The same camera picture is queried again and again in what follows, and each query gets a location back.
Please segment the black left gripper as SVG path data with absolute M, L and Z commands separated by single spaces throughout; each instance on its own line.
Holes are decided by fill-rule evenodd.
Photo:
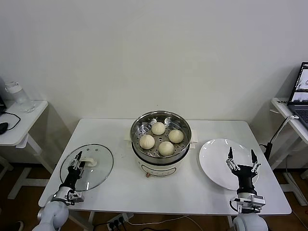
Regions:
M 85 168 L 85 161 L 80 161 L 82 151 L 80 151 L 69 164 L 68 175 L 63 182 L 63 187 L 68 187 L 72 190 L 76 190 L 76 182 L 82 178 L 82 174 Z

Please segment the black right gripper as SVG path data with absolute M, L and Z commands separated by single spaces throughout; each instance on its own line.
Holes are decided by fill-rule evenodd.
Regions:
M 253 164 L 252 166 L 237 165 L 233 159 L 232 147 L 229 148 L 226 164 L 232 171 L 232 174 L 234 174 L 238 178 L 239 188 L 236 191 L 237 194 L 257 194 L 252 179 L 257 175 L 261 163 L 258 162 L 257 155 L 255 154 L 253 149 L 251 149 L 251 160 Z

